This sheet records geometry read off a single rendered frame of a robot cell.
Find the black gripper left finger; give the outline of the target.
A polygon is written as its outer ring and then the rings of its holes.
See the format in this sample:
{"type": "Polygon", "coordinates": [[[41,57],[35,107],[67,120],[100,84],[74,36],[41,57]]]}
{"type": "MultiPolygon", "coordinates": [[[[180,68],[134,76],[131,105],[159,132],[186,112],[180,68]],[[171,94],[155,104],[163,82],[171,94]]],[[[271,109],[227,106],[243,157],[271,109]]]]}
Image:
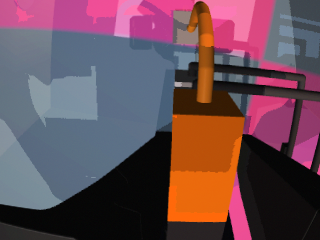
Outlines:
{"type": "Polygon", "coordinates": [[[172,132],[161,131],[56,207],[0,204],[0,240],[160,240],[171,164],[172,132]]]}

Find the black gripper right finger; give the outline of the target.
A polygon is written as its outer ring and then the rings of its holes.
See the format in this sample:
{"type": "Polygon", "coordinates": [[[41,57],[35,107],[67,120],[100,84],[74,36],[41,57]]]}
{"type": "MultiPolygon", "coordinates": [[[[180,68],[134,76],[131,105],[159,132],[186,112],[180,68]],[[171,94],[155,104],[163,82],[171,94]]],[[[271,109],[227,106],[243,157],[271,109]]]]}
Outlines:
{"type": "Polygon", "coordinates": [[[320,240],[320,175],[251,133],[236,169],[252,240],[320,240]]]}

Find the orange power plug with cord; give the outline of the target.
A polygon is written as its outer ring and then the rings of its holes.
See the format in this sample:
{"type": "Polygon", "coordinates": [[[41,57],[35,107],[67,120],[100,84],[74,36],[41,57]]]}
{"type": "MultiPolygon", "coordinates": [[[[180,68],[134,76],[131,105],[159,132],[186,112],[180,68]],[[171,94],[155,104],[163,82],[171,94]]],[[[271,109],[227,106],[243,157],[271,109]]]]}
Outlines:
{"type": "Polygon", "coordinates": [[[235,185],[244,116],[227,92],[213,91],[215,36],[203,0],[189,17],[199,33],[197,89],[173,91],[167,240],[221,240],[235,185]]]}

